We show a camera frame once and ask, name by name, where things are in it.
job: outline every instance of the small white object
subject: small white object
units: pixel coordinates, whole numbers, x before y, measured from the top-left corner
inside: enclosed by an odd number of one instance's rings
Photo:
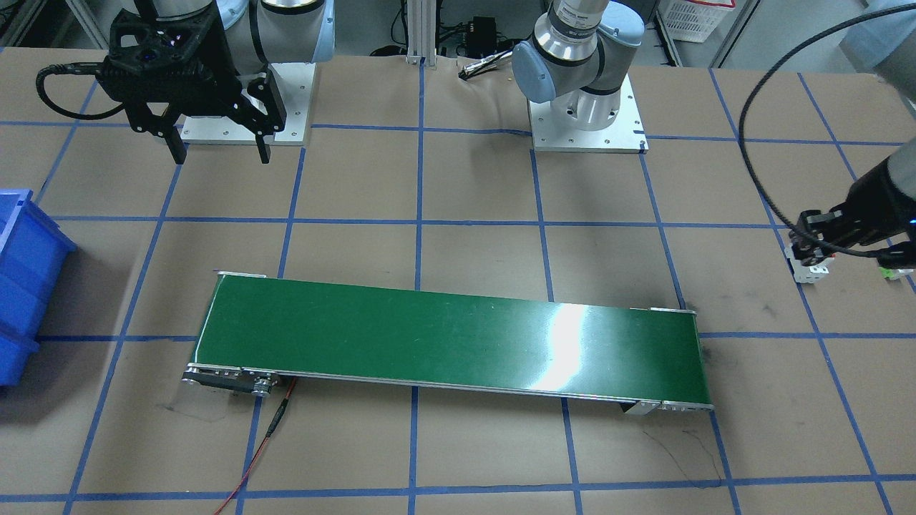
[[[734,0],[721,2],[671,0],[662,19],[672,38],[691,43],[703,43],[733,9],[735,9]]]
[[[834,262],[833,257],[828,257],[813,267],[805,267],[802,262],[796,259],[795,255],[792,254],[791,247],[785,247],[783,253],[792,266],[792,274],[795,277],[795,282],[800,284],[811,284],[827,277],[827,275],[830,274],[830,270],[827,266]]]

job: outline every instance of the red cable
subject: red cable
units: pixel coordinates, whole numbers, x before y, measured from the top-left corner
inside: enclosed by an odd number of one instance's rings
[[[292,393],[292,389],[296,387],[296,379],[297,378],[293,378],[289,382],[289,388],[287,388],[287,394],[286,396],[283,397],[284,401],[289,400],[289,395]],[[283,407],[285,407],[285,405],[286,405],[285,402],[281,404],[281,406]],[[255,455],[252,456],[251,463],[248,464],[248,468],[245,470],[245,473],[242,475],[242,479],[238,482],[238,485],[235,486],[235,489],[232,491],[232,493],[229,494],[229,497],[227,497],[226,500],[223,501],[223,504],[220,505],[220,507],[217,508],[216,511],[213,512],[213,515],[220,515],[220,513],[222,513],[223,510],[225,509],[225,507],[229,505],[229,502],[231,502],[232,499],[235,497],[235,494],[237,494],[238,491],[242,489],[242,485],[248,480],[248,475],[250,475],[252,469],[255,468],[257,459],[261,457],[261,453],[263,453],[264,448],[267,447],[268,441],[270,441],[270,434],[265,435],[264,440],[261,440],[261,445],[257,447],[257,451],[255,452]]]

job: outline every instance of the table surface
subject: table surface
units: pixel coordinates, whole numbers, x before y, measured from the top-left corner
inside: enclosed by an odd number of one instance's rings
[[[758,71],[634,68],[649,152],[532,153],[510,71],[319,65],[307,149],[194,145],[176,167],[118,115],[74,124],[32,77],[94,51],[0,53],[0,188],[68,257],[22,384],[0,393],[0,512],[212,512],[280,396],[180,376],[213,270],[697,311],[716,411],[301,380],[236,513],[916,511],[916,292],[840,257],[798,286],[738,152]],[[70,109],[111,102],[49,79]],[[868,75],[774,77],[751,158],[788,214],[829,208],[916,135]]]

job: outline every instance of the light blue joint cover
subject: light blue joint cover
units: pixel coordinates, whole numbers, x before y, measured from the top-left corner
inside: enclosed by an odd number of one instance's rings
[[[334,57],[334,0],[324,0],[324,20],[318,31],[315,55],[311,62],[326,62]]]
[[[890,9],[900,5],[916,4],[916,0],[875,0],[865,13]],[[844,43],[873,70],[894,52],[916,30],[916,11],[883,16],[860,23],[849,29]]]
[[[633,9],[611,2],[601,15],[598,31],[621,45],[636,48],[642,44],[646,25]]]
[[[512,49],[512,72],[518,88],[531,102],[541,104],[557,97],[551,73],[529,41],[522,41]]]
[[[220,9],[223,29],[228,30],[248,10],[248,0],[216,0],[216,6]]]

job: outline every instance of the black coiled cable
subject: black coiled cable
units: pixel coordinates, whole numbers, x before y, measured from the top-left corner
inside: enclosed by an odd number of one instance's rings
[[[54,101],[48,97],[48,92],[45,90],[45,79],[47,79],[49,75],[95,75],[99,71],[99,66],[101,64],[100,62],[72,62],[70,64],[52,64],[43,68],[35,77],[35,89],[38,90],[38,98],[55,113],[75,120],[103,120],[110,116],[117,115],[124,110],[124,104],[119,104],[117,107],[109,109],[104,113],[84,115],[82,113],[74,113],[54,104]]]

